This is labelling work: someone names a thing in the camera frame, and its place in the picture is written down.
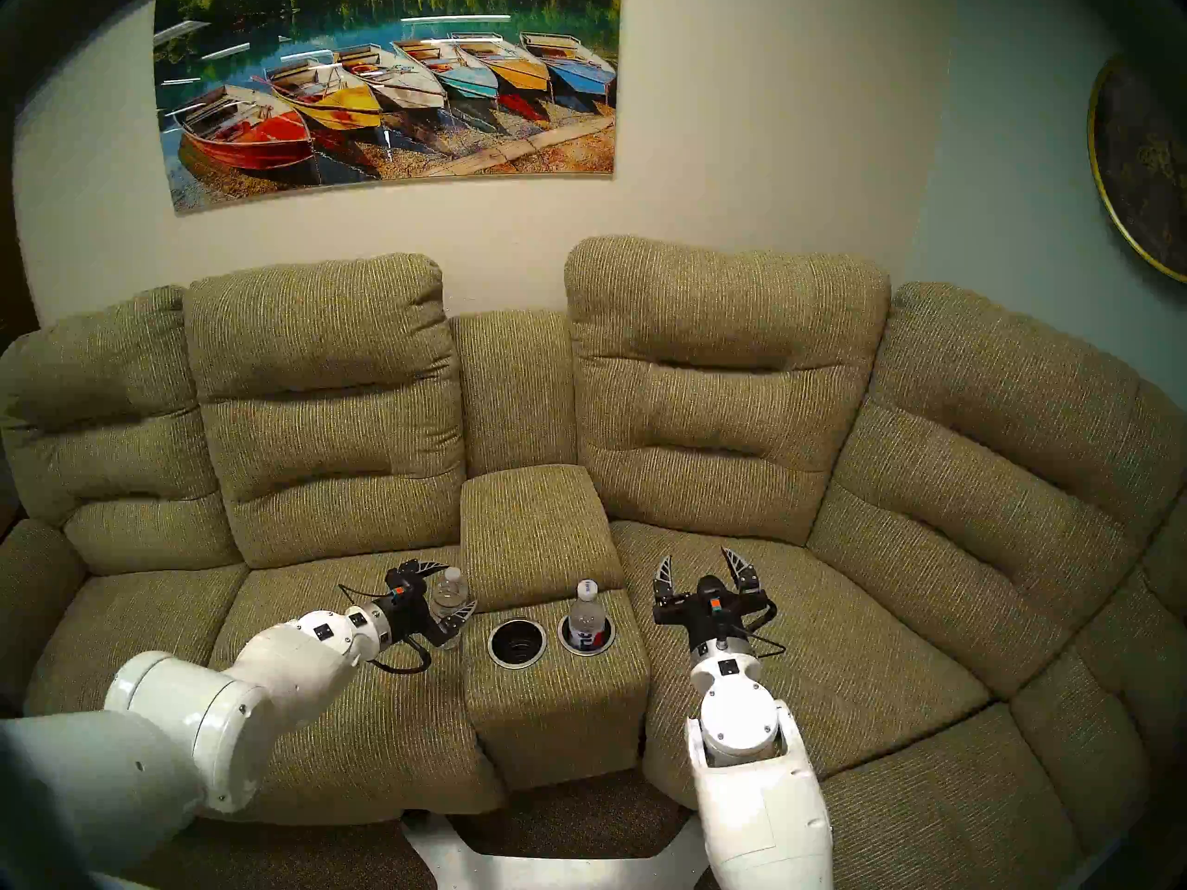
gold frame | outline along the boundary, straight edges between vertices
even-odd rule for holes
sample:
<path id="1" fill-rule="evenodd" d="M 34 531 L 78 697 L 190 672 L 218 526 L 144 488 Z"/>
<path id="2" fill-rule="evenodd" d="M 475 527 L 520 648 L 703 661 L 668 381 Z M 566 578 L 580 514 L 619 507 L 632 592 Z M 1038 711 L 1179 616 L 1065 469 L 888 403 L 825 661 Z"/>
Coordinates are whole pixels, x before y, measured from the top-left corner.
<path id="1" fill-rule="evenodd" d="M 1109 192 L 1105 190 L 1105 183 L 1100 179 L 1100 166 L 1097 164 L 1097 100 L 1100 97 L 1100 89 L 1107 81 L 1107 78 L 1113 74 L 1113 71 L 1121 66 L 1123 63 L 1122 56 L 1118 53 L 1112 57 L 1100 71 L 1097 74 L 1097 81 L 1092 83 L 1092 100 L 1088 102 L 1088 161 L 1092 163 L 1092 180 L 1097 183 L 1097 191 L 1100 193 L 1100 199 L 1104 201 L 1105 209 L 1109 211 L 1109 216 L 1113 221 L 1113 225 L 1117 230 L 1125 236 L 1125 241 L 1132 246 L 1134 250 L 1137 252 L 1145 262 L 1154 267 L 1156 271 L 1161 271 L 1167 276 L 1172 276 L 1180 282 L 1187 284 L 1187 274 L 1180 274 L 1176 271 L 1172 271 L 1161 261 L 1156 260 L 1149 252 L 1147 252 L 1137 241 L 1129 234 L 1125 224 L 1117 216 L 1117 211 L 1113 209 L 1112 201 L 1109 199 Z"/>

yellow boat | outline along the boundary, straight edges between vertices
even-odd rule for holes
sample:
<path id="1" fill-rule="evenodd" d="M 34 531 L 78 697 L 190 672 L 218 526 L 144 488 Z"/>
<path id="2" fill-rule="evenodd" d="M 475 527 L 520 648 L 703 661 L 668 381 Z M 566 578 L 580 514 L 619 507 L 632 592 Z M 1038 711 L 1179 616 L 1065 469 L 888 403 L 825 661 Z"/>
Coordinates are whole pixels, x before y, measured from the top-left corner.
<path id="1" fill-rule="evenodd" d="M 548 88 L 548 68 L 544 62 L 499 34 L 450 32 L 449 43 L 488 65 L 496 76 L 518 89 L 545 91 Z"/>
<path id="2" fill-rule="evenodd" d="M 306 58 L 265 75 L 278 98 L 323 127 L 354 131 L 379 126 L 382 112 L 370 87 L 337 63 Z"/>

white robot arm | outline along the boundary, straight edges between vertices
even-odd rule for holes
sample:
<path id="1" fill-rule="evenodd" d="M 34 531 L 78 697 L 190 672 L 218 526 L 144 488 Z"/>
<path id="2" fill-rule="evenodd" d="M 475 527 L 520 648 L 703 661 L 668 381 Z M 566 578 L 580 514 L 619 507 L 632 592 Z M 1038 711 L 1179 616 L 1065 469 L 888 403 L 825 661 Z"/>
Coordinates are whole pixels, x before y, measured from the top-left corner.
<path id="1" fill-rule="evenodd" d="M 388 572 L 387 593 L 345 614 L 318 610 L 273 625 L 222 672 L 152 650 L 120 668 L 103 711 L 0 726 L 50 789 L 88 865 L 119 871 L 199 810 L 246 807 L 277 738 L 325 711 L 360 662 L 396 674 L 426 669 L 427 651 L 408 636 L 440 646 L 474 611 L 469 603 L 440 623 L 429 615 L 424 578 L 444 567 L 405 562 Z M 376 660 L 400 641 L 417 650 L 420 666 L 395 669 Z"/>
<path id="2" fill-rule="evenodd" d="M 832 888 L 832 826 L 824 795 L 791 710 L 762 686 L 750 638 L 775 617 L 749 561 L 723 548 L 737 593 L 703 577 L 677 596 L 672 559 L 655 573 L 658 624 L 688 632 L 699 718 L 685 723 L 705 832 L 705 851 L 722 890 Z M 757 622 L 743 617 L 763 611 Z"/>

red boat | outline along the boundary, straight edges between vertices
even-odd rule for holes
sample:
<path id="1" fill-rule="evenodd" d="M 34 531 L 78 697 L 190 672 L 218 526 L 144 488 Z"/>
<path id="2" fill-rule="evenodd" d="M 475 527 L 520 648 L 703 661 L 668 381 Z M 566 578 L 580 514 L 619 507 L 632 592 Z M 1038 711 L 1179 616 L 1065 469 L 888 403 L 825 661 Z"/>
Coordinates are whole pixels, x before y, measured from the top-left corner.
<path id="1" fill-rule="evenodd" d="M 283 169 L 313 154 L 300 114 L 254 89 L 220 85 L 173 112 L 173 120 L 202 152 L 236 169 Z"/>

blue boat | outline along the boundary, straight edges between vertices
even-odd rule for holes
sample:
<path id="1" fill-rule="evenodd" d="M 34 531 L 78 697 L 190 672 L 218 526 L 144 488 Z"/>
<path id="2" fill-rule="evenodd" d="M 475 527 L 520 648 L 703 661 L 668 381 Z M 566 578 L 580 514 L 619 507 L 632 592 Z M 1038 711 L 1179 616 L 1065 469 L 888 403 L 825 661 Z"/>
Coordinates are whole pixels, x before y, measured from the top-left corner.
<path id="1" fill-rule="evenodd" d="M 393 40 L 392 45 L 426 66 L 445 88 L 463 98 L 499 97 L 495 74 L 449 40 Z"/>
<path id="2" fill-rule="evenodd" d="M 520 32 L 520 44 L 539 57 L 552 72 L 575 91 L 607 98 L 617 77 L 614 66 L 575 37 Z"/>

